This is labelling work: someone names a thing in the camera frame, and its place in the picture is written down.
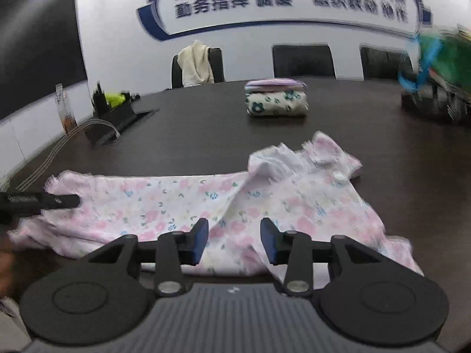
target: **blue sign border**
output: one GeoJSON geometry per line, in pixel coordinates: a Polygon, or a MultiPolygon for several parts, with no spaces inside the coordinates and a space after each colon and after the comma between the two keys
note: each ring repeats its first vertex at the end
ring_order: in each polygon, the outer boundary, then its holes
{"type": "MultiPolygon", "coordinates": [[[[166,41],[170,39],[176,39],[178,37],[190,36],[192,34],[204,33],[214,30],[230,29],[230,28],[241,28],[249,26],[261,26],[261,25],[287,25],[287,24],[323,24],[323,25],[341,25],[348,26],[356,29],[366,29],[369,31],[382,32],[395,36],[401,37],[414,37],[415,34],[410,32],[405,32],[401,30],[390,29],[378,25],[367,25],[359,24],[355,22],[346,22],[346,21],[333,21],[333,20],[259,20],[259,21],[244,21],[244,22],[233,22],[229,24],[222,25],[213,25],[203,28],[196,28],[191,30],[185,30],[183,32],[170,34],[165,30],[165,26],[160,18],[157,3],[159,0],[147,0],[148,4],[137,9],[137,16],[147,33],[149,33],[153,38],[159,41],[166,41]]],[[[420,28],[422,23],[431,24],[432,23],[432,12],[425,8],[422,0],[414,0],[417,6],[417,26],[416,31],[420,28]]]]}

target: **chair backrest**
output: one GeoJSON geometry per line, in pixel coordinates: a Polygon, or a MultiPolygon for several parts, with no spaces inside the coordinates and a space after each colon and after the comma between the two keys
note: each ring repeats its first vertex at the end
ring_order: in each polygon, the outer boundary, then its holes
{"type": "Polygon", "coordinates": [[[275,77],[335,76],[328,45],[274,45],[275,77]]]}
{"type": "MultiPolygon", "coordinates": [[[[208,51],[209,65],[213,71],[214,82],[224,82],[224,69],[222,67],[222,51],[220,48],[211,48],[208,51]]],[[[178,65],[178,55],[172,60],[172,89],[183,87],[181,67],[178,65]]]]}
{"type": "Polygon", "coordinates": [[[361,65],[365,79],[391,79],[397,81],[397,72],[410,73],[412,63],[408,55],[401,51],[360,48],[361,65]]]}

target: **pink floral fabric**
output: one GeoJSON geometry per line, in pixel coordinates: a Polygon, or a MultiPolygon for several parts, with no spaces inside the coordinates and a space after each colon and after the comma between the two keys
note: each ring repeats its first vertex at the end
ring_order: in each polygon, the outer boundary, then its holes
{"type": "MultiPolygon", "coordinates": [[[[185,272],[255,275],[268,269],[283,279],[286,267],[271,266],[260,241],[260,220],[270,217],[279,230],[298,230],[315,240],[347,235],[420,272],[410,243],[386,237],[381,219],[350,183],[360,167],[318,132],[298,152],[280,144],[253,153],[248,171],[236,174],[107,177],[66,171],[51,177],[46,191],[78,194],[82,205],[22,219],[9,235],[18,247],[48,247],[79,258],[128,233],[148,241],[186,232],[204,217],[208,244],[201,263],[184,266],[185,272]]],[[[315,264],[314,272],[315,287],[323,287],[325,264],[315,264]]]]}

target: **dark table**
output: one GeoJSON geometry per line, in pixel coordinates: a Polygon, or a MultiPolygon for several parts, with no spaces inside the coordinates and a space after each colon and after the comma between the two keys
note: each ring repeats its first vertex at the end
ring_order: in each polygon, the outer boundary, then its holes
{"type": "Polygon", "coordinates": [[[280,142],[299,149],[324,131],[363,163],[355,187],[387,234],[411,240],[418,264],[448,294],[450,314],[439,342],[455,350],[471,338],[471,133],[407,114],[394,82],[303,80],[309,88],[305,119],[249,117],[244,82],[143,97],[136,111],[160,111],[114,146],[91,148],[77,137],[35,188],[66,169],[140,176],[231,173],[246,170],[249,154],[258,149],[280,142]]]}

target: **wall sign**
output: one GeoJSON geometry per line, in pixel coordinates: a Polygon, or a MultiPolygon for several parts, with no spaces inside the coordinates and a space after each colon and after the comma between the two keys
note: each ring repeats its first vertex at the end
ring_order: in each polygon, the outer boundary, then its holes
{"type": "Polygon", "coordinates": [[[422,0],[148,0],[144,29],[165,41],[207,31],[274,24],[330,24],[414,36],[432,13],[422,0]]]}

